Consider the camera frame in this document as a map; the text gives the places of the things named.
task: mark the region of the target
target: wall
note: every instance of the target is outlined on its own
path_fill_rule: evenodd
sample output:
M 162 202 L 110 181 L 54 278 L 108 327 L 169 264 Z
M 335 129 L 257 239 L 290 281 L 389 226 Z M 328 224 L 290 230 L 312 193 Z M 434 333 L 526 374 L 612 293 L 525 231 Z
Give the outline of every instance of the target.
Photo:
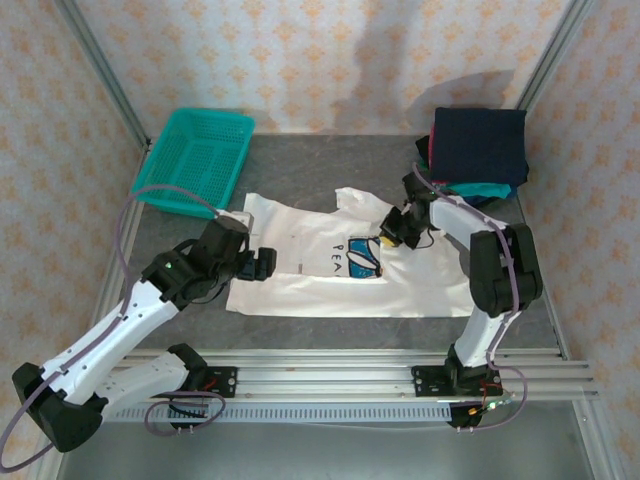
M 569 0 L 80 0 L 147 133 L 177 107 L 258 131 L 413 133 L 514 107 Z
M 11 374 L 88 326 L 140 150 L 49 0 L 0 3 L 0 427 Z M 3 457 L 35 448 L 25 420 Z
M 596 2 L 530 113 L 522 189 L 570 349 L 640 472 L 640 4 Z

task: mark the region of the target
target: folded clothes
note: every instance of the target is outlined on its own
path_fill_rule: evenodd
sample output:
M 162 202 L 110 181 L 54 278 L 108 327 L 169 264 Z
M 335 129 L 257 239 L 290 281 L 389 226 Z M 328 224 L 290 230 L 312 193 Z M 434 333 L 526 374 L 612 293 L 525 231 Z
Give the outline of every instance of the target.
M 514 187 L 525 183 L 525 115 L 524 110 L 437 108 L 430 139 L 416 142 L 421 156 L 428 158 L 431 179 Z
M 462 197 L 497 197 L 507 198 L 511 193 L 511 185 L 503 183 L 458 183 L 447 185 L 447 188 L 459 193 Z

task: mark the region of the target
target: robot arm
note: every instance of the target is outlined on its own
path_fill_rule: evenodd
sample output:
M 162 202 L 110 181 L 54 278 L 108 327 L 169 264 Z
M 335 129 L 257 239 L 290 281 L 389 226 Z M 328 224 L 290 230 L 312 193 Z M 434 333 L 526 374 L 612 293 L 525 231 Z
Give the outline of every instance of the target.
M 462 379 L 479 381 L 493 372 L 487 367 L 487 352 L 504 325 L 542 295 L 542 279 L 531 230 L 525 224 L 507 225 L 484 216 L 457 196 L 440 198 L 418 179 L 416 173 L 403 178 L 407 192 L 404 210 L 394 207 L 381 225 L 381 238 L 389 245 L 402 243 L 416 248 L 426 229 L 443 230 L 470 255 L 469 286 L 475 303 L 462 336 L 452 345 L 447 360 L 453 394 Z M 505 252 L 495 232 L 499 228 L 513 259 L 519 305 L 513 310 L 513 289 Z
M 42 368 L 25 363 L 13 374 L 22 403 L 55 373 L 55 380 L 27 412 L 61 452 L 88 440 L 102 419 L 149 397 L 202 389 L 206 362 L 185 344 L 171 347 L 147 364 L 123 372 L 112 369 L 142 339 L 193 300 L 232 278 L 264 281 L 275 269 L 276 252 L 248 249 L 249 227 L 228 217 L 211 220 L 198 240 L 188 240 L 155 257 L 135 283 L 122 319 L 108 336 L 66 370 L 64 365 L 105 333 L 122 302 L 70 348 Z M 191 247 L 188 253 L 184 250 Z

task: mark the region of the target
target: purple cable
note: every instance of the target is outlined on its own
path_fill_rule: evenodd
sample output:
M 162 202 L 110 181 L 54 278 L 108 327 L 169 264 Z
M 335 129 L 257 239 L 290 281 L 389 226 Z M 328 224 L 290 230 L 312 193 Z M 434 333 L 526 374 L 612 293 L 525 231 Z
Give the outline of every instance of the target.
M 60 365 L 60 370 L 59 371 L 53 372 L 46 380 L 44 380 L 38 386 L 38 388 L 36 388 L 33 391 L 33 393 L 31 395 L 29 395 L 29 397 L 27 397 L 27 399 L 24 401 L 22 406 L 18 409 L 18 411 L 13 416 L 13 418 L 9 421 L 9 424 L 7 425 L 7 427 L 5 428 L 4 432 L 2 433 L 2 436 L 0 437 L 0 473 L 6 474 L 6 473 L 17 472 L 18 470 L 21 470 L 24 467 L 32 464 L 36 460 L 40 459 L 43 455 L 45 455 L 49 450 L 51 450 L 53 448 L 53 444 L 50 443 L 49 445 L 44 447 L 42 450 L 40 450 L 38 453 L 34 454 L 32 457 L 30 457 L 27 460 L 25 460 L 24 462 L 21 462 L 21 463 L 19 463 L 17 465 L 13 465 L 13 466 L 10 466 L 10 467 L 5 467 L 4 464 L 2 464 L 2 454 L 4 453 L 4 450 L 5 450 L 6 446 L 7 446 L 7 442 L 9 441 L 9 437 L 11 435 L 11 432 L 13 432 L 13 429 L 18 424 L 18 421 L 24 416 L 25 413 L 27 413 L 27 410 L 29 409 L 29 407 L 31 407 L 31 405 L 33 405 L 33 402 L 35 402 L 36 399 L 38 398 L 38 396 L 49 385 L 51 385 L 58 377 L 60 377 L 63 373 L 66 373 L 72 365 L 77 363 L 81 358 L 83 358 L 89 352 L 93 351 L 98 345 L 100 345 L 111 334 L 111 332 L 113 332 L 115 330 L 115 328 L 119 325 L 121 319 L 124 316 L 124 313 L 127 311 L 127 308 L 129 308 L 129 302 L 131 301 L 131 292 L 133 290 L 134 282 L 132 281 L 131 272 L 129 271 L 129 266 L 127 265 L 127 261 L 124 258 L 124 253 L 122 252 L 122 247 L 120 246 L 120 241 L 121 241 L 121 236 L 122 236 L 122 221 L 124 219 L 124 215 L 125 215 L 127 209 L 129 208 L 129 205 L 134 200 L 136 200 L 141 194 L 146 193 L 146 192 L 150 192 L 150 191 L 153 191 L 153 190 L 172 190 L 172 191 L 175 191 L 175 192 L 182 193 L 182 194 L 186 195 L 187 197 L 189 197 L 189 198 L 195 200 L 196 202 L 200 203 L 201 205 L 204 205 L 205 207 L 207 207 L 209 210 L 211 210 L 211 212 L 213 213 L 214 217 L 218 215 L 218 210 L 216 210 L 213 206 L 211 206 L 205 200 L 203 200 L 200 197 L 198 197 L 197 195 L 185 190 L 184 188 L 176 187 L 174 185 L 151 185 L 151 186 L 148 186 L 148 187 L 141 188 L 140 190 L 132 193 L 131 195 L 129 195 L 127 197 L 126 202 L 124 203 L 124 205 L 120 209 L 120 213 L 118 214 L 118 220 L 116 221 L 116 231 L 115 231 L 115 237 L 114 237 L 114 245 L 115 245 L 115 248 L 116 248 L 116 256 L 118 258 L 118 263 L 120 264 L 120 268 L 122 269 L 122 272 L 124 273 L 124 281 L 125 281 L 125 294 L 124 294 L 124 298 L 122 300 L 122 307 L 120 307 L 120 312 L 113 319 L 113 321 L 109 324 L 109 326 L 100 335 L 98 335 L 91 343 L 89 343 L 86 347 L 84 347 L 82 350 L 80 350 L 78 353 L 76 353 L 73 357 L 71 357 L 65 363 Z M 211 394 L 211 392 L 189 392 L 189 394 L 190 395 L 197 394 L 197 395 L 202 395 L 202 396 L 211 396 L 211 395 L 209 395 L 209 394 Z
M 496 232 L 496 235 L 498 236 L 498 240 L 500 241 L 500 245 L 502 246 L 502 251 L 504 253 L 504 256 L 505 256 L 505 259 L 506 259 L 506 262 L 507 262 L 507 271 L 509 273 L 509 281 L 510 281 L 510 284 L 511 284 L 511 293 L 513 295 L 513 310 L 509 313 L 509 315 L 506 316 L 506 318 L 503 319 L 502 324 L 500 325 L 500 328 L 496 332 L 496 336 L 493 338 L 493 340 L 489 344 L 489 349 L 487 350 L 487 365 L 492 370 L 498 370 L 498 367 L 496 366 L 496 364 L 493 363 L 492 356 L 495 354 L 495 351 L 498 348 L 498 344 L 502 340 L 502 337 L 504 336 L 504 334 L 505 334 L 505 332 L 507 330 L 507 327 L 513 321 L 513 318 L 518 313 L 518 309 L 520 307 L 520 295 L 519 295 L 519 292 L 518 292 L 518 282 L 516 280 L 516 271 L 515 271 L 515 267 L 513 265 L 513 263 L 514 263 L 513 257 L 511 256 L 511 252 L 509 251 L 509 243 L 507 242 L 507 239 L 504 236 L 504 234 L 502 233 L 502 230 L 500 229 L 500 227 L 493 220 L 488 218 L 482 212 L 480 212 L 480 211 L 476 210 L 475 208 L 473 208 L 468 203 L 464 203 L 464 202 L 463 203 L 458 203 L 455 200 L 453 200 L 452 198 L 450 198 L 447 195 L 443 194 L 440 190 L 438 190 L 434 185 L 429 183 L 420 174 L 419 166 L 415 162 L 413 164 L 413 173 L 416 175 L 416 177 L 418 177 L 418 180 L 420 180 L 420 182 L 422 182 L 422 184 L 425 187 L 427 187 L 430 191 L 432 191 L 434 194 L 436 194 L 442 200 L 444 200 L 447 203 L 450 203 L 452 205 L 455 205 L 457 207 L 460 207 L 463 210 L 468 211 L 473 216 L 475 216 L 476 218 L 482 220 L 487 225 L 489 225 L 492 229 L 494 229 L 495 232 Z M 493 425 L 486 425 L 486 426 L 482 426 L 482 427 L 476 427 L 476 428 L 464 428 L 464 429 L 461 429 L 461 430 L 474 431 L 475 432 L 475 431 L 478 431 L 478 430 L 490 430 L 492 428 L 501 427 L 501 426 L 506 425 L 507 423 L 511 422 L 514 418 L 516 418 L 522 412 L 522 409 L 524 408 L 525 404 L 527 403 L 527 396 L 529 394 L 529 386 L 528 386 L 528 383 L 527 383 L 527 378 L 524 376 L 524 374 L 520 370 L 518 370 L 515 367 L 500 367 L 500 369 L 509 370 L 509 371 L 515 373 L 520 378 L 520 380 L 522 380 L 522 401 L 520 402 L 520 405 L 518 405 L 518 408 L 516 409 L 516 411 L 513 412 L 513 415 L 511 415 L 510 417 L 508 417 L 508 418 L 506 418 L 506 419 L 504 419 L 504 420 L 502 420 L 502 421 L 500 421 L 498 423 L 495 423 Z
M 224 409 L 227 406 L 227 402 L 225 401 L 224 397 L 213 392 L 167 392 L 167 393 L 163 393 L 162 395 L 170 395 L 172 397 L 191 397 L 194 394 L 201 397 L 216 398 L 220 400 L 220 403 L 222 405 L 220 405 L 220 409 L 211 418 L 208 418 L 206 421 L 202 422 L 201 424 L 191 428 L 190 431 L 193 431 L 193 432 L 211 425 L 211 423 L 213 423 L 220 415 L 222 415 L 222 412 L 224 412 Z M 159 407 L 160 405 L 174 405 L 174 406 L 181 406 L 181 407 L 193 407 L 194 405 L 197 406 L 197 404 L 195 403 L 176 402 L 173 400 L 161 400 L 159 402 L 152 404 L 147 409 L 147 413 L 145 413 L 144 415 L 144 426 L 146 427 L 149 433 L 153 435 L 157 435 L 158 437 L 175 437 L 176 435 L 180 435 L 180 430 L 158 430 L 157 428 L 152 427 L 151 422 L 149 422 L 149 416 L 151 415 L 151 411 L 154 408 Z

